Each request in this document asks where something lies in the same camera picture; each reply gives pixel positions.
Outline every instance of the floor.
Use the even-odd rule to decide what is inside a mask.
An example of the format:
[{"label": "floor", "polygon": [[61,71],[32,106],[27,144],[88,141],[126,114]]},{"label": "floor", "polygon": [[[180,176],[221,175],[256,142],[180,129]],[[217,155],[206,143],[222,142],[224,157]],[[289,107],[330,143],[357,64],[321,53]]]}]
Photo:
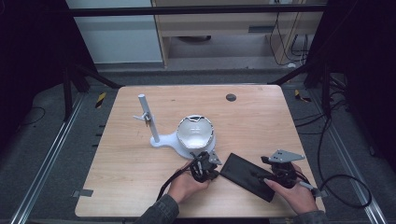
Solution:
[{"label": "floor", "polygon": [[[125,85],[157,84],[225,84],[225,83],[267,83],[283,77],[304,61],[298,55],[304,45],[304,38],[298,37],[290,57],[291,63],[279,65],[263,35],[212,36],[208,41],[199,38],[175,37],[169,53],[169,64],[163,68],[136,68],[133,71],[106,71],[102,75]],[[320,116],[320,87],[306,90],[300,75],[282,86],[290,113],[296,124]],[[93,79],[85,94],[74,93],[74,99],[81,100],[80,112],[67,138],[61,141],[56,158],[49,164],[46,178],[40,182],[39,194],[31,197],[34,204],[25,207],[26,219],[31,223],[121,223],[120,218],[84,219],[76,217],[74,208],[78,198],[71,196],[75,189],[81,189],[90,169],[100,135],[111,110],[117,90],[111,90]],[[303,98],[296,98],[298,90]],[[26,117],[20,131],[16,133],[9,147],[12,153],[2,158],[0,166],[0,223],[8,223],[17,210],[32,183],[40,172],[43,161],[48,158],[59,130],[63,127],[62,86],[56,86],[39,93],[32,111]],[[94,108],[98,95],[105,91],[106,99],[100,109]],[[332,126],[325,133],[321,147],[320,133],[324,119],[298,127],[306,157],[320,183],[317,156],[321,148],[321,169],[324,176],[351,174],[363,180],[370,188],[374,201],[365,209],[355,209],[340,203],[335,197],[324,199],[327,215],[332,223],[396,223],[394,189],[396,175],[382,158],[372,157],[359,126],[348,112],[341,94],[333,96],[332,104],[341,102],[332,111]],[[367,199],[367,192],[350,180],[335,180],[332,189],[343,199],[361,203]],[[284,218],[270,219],[271,223],[286,223]]]}]

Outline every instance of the wire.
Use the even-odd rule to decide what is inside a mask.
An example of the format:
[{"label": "wire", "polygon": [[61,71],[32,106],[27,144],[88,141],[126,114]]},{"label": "wire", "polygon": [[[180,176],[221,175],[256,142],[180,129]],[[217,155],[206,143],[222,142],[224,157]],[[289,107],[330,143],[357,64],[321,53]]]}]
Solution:
[{"label": "wire", "polygon": [[304,42],[304,49],[303,49],[303,61],[306,61],[306,59],[308,58],[308,35],[305,35],[305,42]]},{"label": "wire", "polygon": [[308,178],[306,178],[306,176],[303,173],[301,173],[300,171],[297,171],[297,170],[295,172],[297,173],[297,176],[300,177],[305,183],[311,184],[311,183],[309,183]]},{"label": "wire", "polygon": [[157,197],[157,201],[161,199],[161,197],[163,196],[163,192],[165,191],[165,189],[168,187],[168,185],[174,181],[178,176],[182,175],[185,171],[187,171],[190,166],[192,165],[192,163],[195,162],[195,160],[193,160],[192,162],[189,163],[189,165],[187,165],[186,167],[184,167],[181,170],[177,170],[168,180],[166,180],[166,182],[163,184],[163,186],[161,187],[160,193],[158,194]]},{"label": "wire", "polygon": [[[288,58],[288,59],[290,60],[288,63],[279,63],[279,62],[276,60],[275,52],[274,52],[274,49],[272,48],[272,36],[273,36],[273,33],[274,33],[274,31],[276,30],[276,28],[277,28],[277,32],[278,32],[278,34],[279,34],[280,43],[282,44],[283,53],[285,54],[286,58]],[[271,49],[271,51],[273,52],[273,55],[274,55],[274,57],[275,57],[275,62],[277,63],[277,65],[287,65],[287,64],[289,64],[289,63],[296,63],[296,62],[299,62],[299,60],[293,60],[293,59],[289,58],[289,56],[288,56],[288,54],[287,54],[287,52],[286,52],[285,44],[283,43],[282,35],[280,34],[280,30],[279,30],[279,12],[276,13],[276,21],[275,21],[275,25],[274,25],[274,30],[273,30],[273,32],[270,34],[270,49]]]},{"label": "wire", "polygon": [[334,91],[334,92],[332,92],[332,94],[330,94],[330,97],[333,97],[335,94],[343,94],[343,95],[345,95],[345,92],[344,91]]},{"label": "wire", "polygon": [[321,133],[297,133],[297,134],[302,134],[302,135],[317,135]]},{"label": "wire", "polygon": [[41,109],[41,110],[43,111],[43,114],[41,115],[40,118],[38,118],[38,119],[36,119],[36,120],[30,121],[30,122],[26,122],[26,123],[22,123],[22,124],[21,124],[22,126],[37,123],[39,120],[43,119],[44,116],[46,115],[46,109],[44,109],[44,108],[41,107],[41,106],[33,106],[32,109]]},{"label": "wire", "polygon": [[[327,179],[324,179],[324,177],[323,177],[323,173],[322,173],[321,165],[320,165],[320,151],[321,151],[321,145],[322,145],[322,142],[323,142],[323,136],[324,136],[324,133],[326,132],[327,126],[329,125],[330,121],[331,121],[331,119],[326,119],[325,125],[324,125],[322,133],[320,135],[319,144],[318,144],[317,163],[318,163],[319,176],[320,176],[320,179],[322,181],[322,184],[320,185],[319,190],[323,190],[324,188],[326,188],[336,199],[338,199],[341,203],[343,203],[343,204],[345,204],[347,206],[350,206],[350,207],[353,207],[353,208],[365,208],[366,206],[368,206],[371,203],[371,201],[373,200],[373,196],[372,196],[372,193],[369,190],[369,188],[361,180],[359,180],[358,178],[356,178],[355,176],[352,176],[352,175],[332,175],[332,176],[328,177]],[[359,184],[361,184],[367,190],[367,192],[369,194],[369,198],[368,198],[367,202],[365,204],[350,203],[350,202],[347,202],[346,200],[342,199],[336,193],[334,193],[334,191],[329,186],[327,186],[327,183],[329,181],[331,181],[331,180],[333,180],[335,178],[339,178],[339,177],[343,177],[343,178],[347,178],[347,179],[353,179],[356,182],[358,182]]]},{"label": "wire", "polygon": [[304,41],[304,47],[303,49],[293,49],[294,45],[296,43],[298,35],[294,36],[293,42],[291,43],[291,47],[290,47],[290,52],[292,55],[297,56],[297,57],[301,57],[303,54],[307,55],[307,52],[309,52],[309,49],[307,49],[308,46],[308,35],[305,35],[305,41]]},{"label": "wire", "polygon": [[[339,102],[335,103],[334,105],[332,105],[331,110],[337,109],[337,107],[340,106],[340,105],[343,105],[344,102],[345,102],[345,100],[340,100]],[[312,117],[318,116],[318,115],[320,115],[320,116],[317,117],[317,118],[315,118],[315,119],[312,119],[312,120],[310,120],[310,121],[308,121],[308,122],[306,122],[306,123],[297,124],[297,125],[295,125],[295,127],[296,127],[296,128],[298,128],[298,127],[303,127],[303,126],[305,126],[305,125],[314,123],[315,121],[318,121],[319,119],[321,119],[321,118],[323,118],[323,117],[325,116],[324,114],[319,113],[319,114],[316,114],[316,115],[310,115],[310,116],[305,117],[305,118],[302,118],[302,119],[308,119],[308,118],[312,118]]]},{"label": "wire", "polygon": [[338,80],[337,78],[332,77],[332,76],[330,76],[330,79],[331,79],[333,85],[336,86],[336,88],[338,88],[339,90],[342,90],[342,91],[346,90],[347,86],[345,83],[341,82],[340,80]]}]

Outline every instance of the gray carpet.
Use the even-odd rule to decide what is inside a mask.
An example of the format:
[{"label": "gray carpet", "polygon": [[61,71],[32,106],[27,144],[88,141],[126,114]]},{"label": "gray carpet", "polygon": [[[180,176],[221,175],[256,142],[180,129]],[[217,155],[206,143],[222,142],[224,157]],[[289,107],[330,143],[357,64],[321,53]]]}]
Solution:
[{"label": "gray carpet", "polygon": [[[212,70],[212,71],[174,71],[174,72],[138,72],[103,74],[123,85],[176,85],[176,84],[227,84],[227,83],[266,83],[286,75],[288,70]],[[103,125],[106,124],[111,106],[117,95],[117,90],[111,90],[93,79],[88,93],[84,94],[82,108],[78,114],[70,134],[68,135],[59,157],[52,167],[49,178],[39,195],[30,219],[40,220],[68,220],[68,221],[107,221],[119,222],[121,218],[84,219],[76,217],[74,209],[77,198],[71,197],[73,190],[81,189],[90,169],[96,150],[95,145],[100,141]],[[101,92],[106,92],[106,98],[101,108],[95,108],[96,100]],[[283,89],[290,112],[294,119],[315,115],[318,109],[314,103],[296,100],[294,89]],[[303,97],[311,97],[309,92],[302,89]],[[334,96],[334,102],[342,100],[341,95]],[[26,123],[15,134],[9,144],[9,153],[1,158],[0,170],[0,220],[12,217],[20,204],[24,193],[35,178],[41,162],[44,160],[52,141],[59,131],[64,118],[64,102],[62,86],[56,86],[43,91],[35,98],[34,106],[45,109],[32,108],[26,118]],[[385,160],[370,156],[367,144],[362,137],[355,120],[345,106],[332,112],[332,125],[337,127],[343,141],[352,155],[354,162],[364,175],[370,190],[377,200],[388,223],[396,223],[396,214],[392,208],[396,207],[393,190],[396,188],[396,175],[390,170]],[[310,119],[296,120],[303,123]],[[317,183],[321,183],[318,176],[317,152],[319,134],[324,125],[322,119],[298,128],[307,159],[314,172]],[[334,150],[329,135],[325,134],[321,149],[321,167],[325,177],[333,174],[345,174],[345,169]],[[342,198],[357,203],[350,181],[335,180],[332,189]],[[327,216],[332,223],[370,223],[362,209],[350,208],[333,196],[324,199]],[[285,222],[283,219],[271,220],[272,223]]]}]

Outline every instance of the metal rod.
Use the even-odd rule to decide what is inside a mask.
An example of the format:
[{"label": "metal rod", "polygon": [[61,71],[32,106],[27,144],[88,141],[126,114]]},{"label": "metal rod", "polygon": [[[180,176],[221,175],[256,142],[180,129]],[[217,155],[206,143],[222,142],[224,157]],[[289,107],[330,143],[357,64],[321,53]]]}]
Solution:
[{"label": "metal rod", "polygon": [[158,135],[157,128],[155,127],[154,116],[152,116],[151,112],[149,111],[149,104],[148,104],[148,101],[146,100],[146,96],[145,96],[145,94],[139,94],[138,97],[139,97],[140,104],[142,105],[142,108],[143,108],[143,114],[146,114],[149,118],[148,125],[149,125],[149,128],[151,129],[154,141],[156,143],[159,143],[160,136]]},{"label": "metal rod", "polygon": [[113,7],[52,10],[46,12],[46,14],[72,17],[102,17],[214,13],[318,12],[324,11],[326,8],[328,8],[326,4],[229,5],[192,7]]}]

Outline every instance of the white base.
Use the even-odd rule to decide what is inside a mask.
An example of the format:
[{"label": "white base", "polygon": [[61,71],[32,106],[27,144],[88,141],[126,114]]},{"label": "white base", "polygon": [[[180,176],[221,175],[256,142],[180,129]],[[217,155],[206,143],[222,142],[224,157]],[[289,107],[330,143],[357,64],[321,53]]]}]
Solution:
[{"label": "white base", "polygon": [[153,136],[150,137],[149,142],[151,143],[151,145],[153,147],[156,147],[156,148],[172,147],[177,152],[178,155],[180,155],[181,157],[188,159],[188,160],[193,159],[193,156],[190,154],[191,152],[193,152],[195,155],[198,155],[202,151],[211,152],[215,148],[215,144],[216,144],[216,136],[213,135],[213,139],[208,146],[206,146],[204,148],[197,148],[197,149],[186,149],[178,141],[177,132],[174,132],[171,134],[160,134],[159,136],[160,136],[160,142],[158,142],[158,143],[154,141]]}]

